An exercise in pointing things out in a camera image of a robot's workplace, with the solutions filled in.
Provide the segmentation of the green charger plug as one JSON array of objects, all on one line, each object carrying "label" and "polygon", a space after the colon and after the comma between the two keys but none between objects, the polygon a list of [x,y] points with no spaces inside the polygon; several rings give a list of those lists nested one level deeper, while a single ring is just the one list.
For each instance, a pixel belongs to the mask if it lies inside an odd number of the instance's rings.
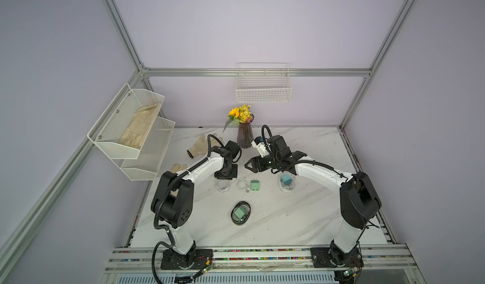
[{"label": "green charger plug", "polygon": [[243,220],[243,219],[245,219],[246,216],[247,216],[247,214],[248,213],[246,211],[246,208],[245,207],[242,207],[242,206],[236,208],[236,210],[234,211],[234,217],[237,220]]},{"label": "green charger plug", "polygon": [[260,181],[259,180],[252,180],[250,182],[250,189],[251,189],[251,191],[259,191],[260,190]]}]

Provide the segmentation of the clear round case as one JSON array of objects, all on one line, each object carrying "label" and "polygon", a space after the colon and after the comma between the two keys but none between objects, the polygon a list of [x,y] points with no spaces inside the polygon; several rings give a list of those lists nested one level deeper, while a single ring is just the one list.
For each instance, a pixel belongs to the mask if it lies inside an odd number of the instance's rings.
[{"label": "clear round case", "polygon": [[292,193],[296,187],[294,175],[290,173],[281,173],[277,185],[283,193]]},{"label": "clear round case", "polygon": [[230,180],[216,180],[215,183],[216,189],[220,193],[227,193],[231,189],[231,181]]}]

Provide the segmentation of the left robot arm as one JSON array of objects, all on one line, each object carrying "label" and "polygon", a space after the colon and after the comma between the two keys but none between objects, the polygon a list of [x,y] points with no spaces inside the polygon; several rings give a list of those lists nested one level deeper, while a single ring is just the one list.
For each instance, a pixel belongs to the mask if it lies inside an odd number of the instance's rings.
[{"label": "left robot arm", "polygon": [[206,260],[205,266],[193,276],[183,276],[182,283],[191,283],[202,276],[212,265],[210,250],[197,250],[195,240],[186,222],[193,211],[195,184],[209,177],[217,180],[232,180],[237,177],[237,162],[242,150],[234,141],[223,144],[216,136],[207,136],[207,154],[192,166],[177,172],[167,171],[161,175],[159,185],[150,206],[154,213],[153,226],[164,230],[170,242],[158,242],[152,252],[151,269],[156,283],[161,283],[155,267],[155,258],[160,246],[166,250],[160,266],[188,269],[193,266],[199,254]]}]

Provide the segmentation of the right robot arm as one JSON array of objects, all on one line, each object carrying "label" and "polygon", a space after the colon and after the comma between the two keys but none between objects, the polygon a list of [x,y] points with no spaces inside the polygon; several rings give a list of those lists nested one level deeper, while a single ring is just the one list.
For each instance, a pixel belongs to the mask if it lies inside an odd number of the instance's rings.
[{"label": "right robot arm", "polygon": [[343,267],[358,255],[358,243],[371,219],[381,209],[381,200],[364,172],[342,172],[325,163],[310,158],[301,151],[291,151],[281,135],[274,136],[264,125],[261,136],[254,139],[252,147],[259,152],[245,168],[257,174],[270,170],[273,174],[292,174],[310,179],[338,195],[343,221],[337,235],[324,255],[324,267]]}]

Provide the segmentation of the green charger plug front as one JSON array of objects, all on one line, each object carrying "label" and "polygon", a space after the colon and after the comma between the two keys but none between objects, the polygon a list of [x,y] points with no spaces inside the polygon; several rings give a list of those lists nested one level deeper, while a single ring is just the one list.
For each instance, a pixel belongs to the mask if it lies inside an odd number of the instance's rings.
[{"label": "green charger plug front", "polygon": [[236,208],[236,210],[234,211],[234,217],[237,220],[243,220],[243,219],[245,219],[246,216],[247,216],[247,214],[248,213],[246,211],[246,208],[245,207],[242,207],[242,206]]}]

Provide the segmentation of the teal charger plug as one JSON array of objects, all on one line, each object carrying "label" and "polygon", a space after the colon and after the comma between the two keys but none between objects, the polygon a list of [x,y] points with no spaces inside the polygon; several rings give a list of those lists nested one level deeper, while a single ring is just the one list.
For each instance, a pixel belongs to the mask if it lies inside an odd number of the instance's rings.
[{"label": "teal charger plug", "polygon": [[280,176],[280,184],[282,186],[290,186],[293,184],[293,178],[289,174],[284,174]]}]

